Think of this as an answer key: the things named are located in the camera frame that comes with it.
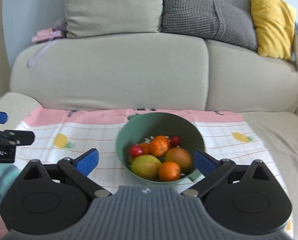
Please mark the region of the middle mandarin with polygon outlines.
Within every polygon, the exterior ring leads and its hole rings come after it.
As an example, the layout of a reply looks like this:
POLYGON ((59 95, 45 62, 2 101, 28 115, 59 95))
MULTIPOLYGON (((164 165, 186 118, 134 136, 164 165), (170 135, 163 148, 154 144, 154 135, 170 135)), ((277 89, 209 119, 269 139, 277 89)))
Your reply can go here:
POLYGON ((142 148, 143 154, 150 154, 150 143, 140 143, 139 146, 142 148))

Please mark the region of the green plastic colander bowl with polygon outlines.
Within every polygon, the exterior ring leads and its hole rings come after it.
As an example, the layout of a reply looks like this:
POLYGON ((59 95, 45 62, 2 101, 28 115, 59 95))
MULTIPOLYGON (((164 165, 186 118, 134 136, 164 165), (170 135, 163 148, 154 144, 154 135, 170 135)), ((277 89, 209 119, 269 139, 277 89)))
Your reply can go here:
MULTIPOLYGON (((201 173, 194 165, 191 172, 181 172, 180 179, 169 182, 162 182, 159 177, 157 180, 146 180, 133 174, 130 166, 135 158, 129 154, 130 147, 143 142, 150 143, 158 135, 165 135, 168 138, 181 137, 182 144, 180 147, 187 150, 192 158, 196 149, 204 148, 204 140, 198 129, 181 116, 163 112, 135 114, 128 118, 128 122, 121 129, 116 139, 116 153, 121 163, 142 184, 176 184, 184 179, 195 181, 201 173)), ((165 155, 158 157, 158 159, 164 163, 165 155)))

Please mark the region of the mandarin by sofa back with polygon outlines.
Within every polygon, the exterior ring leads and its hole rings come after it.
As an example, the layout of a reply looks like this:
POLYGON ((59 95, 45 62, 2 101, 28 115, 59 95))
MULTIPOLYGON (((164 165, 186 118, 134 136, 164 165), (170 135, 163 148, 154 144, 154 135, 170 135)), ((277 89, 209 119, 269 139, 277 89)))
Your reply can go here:
POLYGON ((165 135, 154 137, 149 145, 150 154, 155 157, 163 157, 170 148, 170 140, 165 135))

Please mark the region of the pink lilac folded cloth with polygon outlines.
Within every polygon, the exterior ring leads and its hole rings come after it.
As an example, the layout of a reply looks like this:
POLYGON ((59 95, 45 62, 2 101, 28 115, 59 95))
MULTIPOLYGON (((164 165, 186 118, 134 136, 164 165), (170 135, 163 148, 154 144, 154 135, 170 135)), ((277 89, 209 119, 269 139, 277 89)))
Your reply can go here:
POLYGON ((32 57, 27 61, 27 67, 32 67, 35 65, 40 57, 50 48, 57 40, 66 38, 67 35, 67 22, 66 20, 58 20, 53 27, 39 30, 36 35, 31 38, 33 44, 44 43, 44 46, 36 52, 32 57))

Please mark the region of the beige sofa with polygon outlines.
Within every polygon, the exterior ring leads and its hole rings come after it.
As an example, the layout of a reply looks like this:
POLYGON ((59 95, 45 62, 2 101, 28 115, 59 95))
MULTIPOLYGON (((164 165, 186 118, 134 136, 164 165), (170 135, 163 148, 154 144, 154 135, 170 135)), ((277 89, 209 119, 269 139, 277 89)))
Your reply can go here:
POLYGON ((284 180, 298 239, 298 71, 289 62, 217 41, 172 34, 58 40, 22 51, 0 111, 13 129, 37 107, 155 108, 240 113, 244 125, 199 125, 206 151, 267 162, 284 180))

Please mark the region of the red yellow apple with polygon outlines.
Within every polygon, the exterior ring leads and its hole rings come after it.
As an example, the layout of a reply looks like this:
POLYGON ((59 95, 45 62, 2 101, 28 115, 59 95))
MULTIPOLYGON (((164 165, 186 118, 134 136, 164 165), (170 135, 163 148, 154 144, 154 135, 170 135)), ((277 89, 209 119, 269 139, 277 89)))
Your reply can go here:
POLYGON ((165 154, 165 161, 172 161, 178 164, 182 173, 191 172, 193 169, 193 158, 191 154, 181 147, 169 149, 165 154))

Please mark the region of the mandarin near restaurant text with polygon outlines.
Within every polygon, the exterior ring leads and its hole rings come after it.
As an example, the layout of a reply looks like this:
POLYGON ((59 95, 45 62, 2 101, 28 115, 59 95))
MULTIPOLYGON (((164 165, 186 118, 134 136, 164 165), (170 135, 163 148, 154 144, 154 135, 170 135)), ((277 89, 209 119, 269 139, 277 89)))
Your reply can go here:
POLYGON ((180 166, 172 161, 165 161, 159 167, 158 175, 162 182, 175 181, 181 177, 180 166))

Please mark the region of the yellow cushion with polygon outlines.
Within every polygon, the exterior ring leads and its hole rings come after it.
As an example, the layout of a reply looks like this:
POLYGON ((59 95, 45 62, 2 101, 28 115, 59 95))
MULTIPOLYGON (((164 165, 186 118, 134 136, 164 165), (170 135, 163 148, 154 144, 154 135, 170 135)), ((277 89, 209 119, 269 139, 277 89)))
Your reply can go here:
POLYGON ((258 54, 291 61, 296 9, 283 0, 251 0, 251 16, 258 54))

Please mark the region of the green yellow pear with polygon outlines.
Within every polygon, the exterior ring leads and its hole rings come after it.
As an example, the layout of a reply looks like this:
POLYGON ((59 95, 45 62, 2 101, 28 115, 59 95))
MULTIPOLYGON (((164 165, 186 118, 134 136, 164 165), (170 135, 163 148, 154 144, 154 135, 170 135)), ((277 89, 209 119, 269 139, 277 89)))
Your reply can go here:
POLYGON ((159 168, 162 162, 155 156, 145 154, 136 157, 131 163, 130 169, 133 174, 146 180, 157 180, 159 168))

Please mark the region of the light green cushion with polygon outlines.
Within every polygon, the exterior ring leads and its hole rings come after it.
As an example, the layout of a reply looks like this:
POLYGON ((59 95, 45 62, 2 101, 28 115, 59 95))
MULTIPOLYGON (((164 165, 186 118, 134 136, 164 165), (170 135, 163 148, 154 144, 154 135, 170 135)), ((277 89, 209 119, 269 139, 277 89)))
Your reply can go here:
POLYGON ((163 0, 65 0, 68 38, 157 33, 163 0))

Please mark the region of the houndstooth cushion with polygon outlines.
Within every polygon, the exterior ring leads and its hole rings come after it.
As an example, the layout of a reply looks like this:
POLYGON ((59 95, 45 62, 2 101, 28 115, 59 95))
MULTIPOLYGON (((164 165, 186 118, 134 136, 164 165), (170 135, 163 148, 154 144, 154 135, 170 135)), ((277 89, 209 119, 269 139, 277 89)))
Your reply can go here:
POLYGON ((163 33, 215 40, 256 51, 250 13, 219 0, 163 0, 163 33))

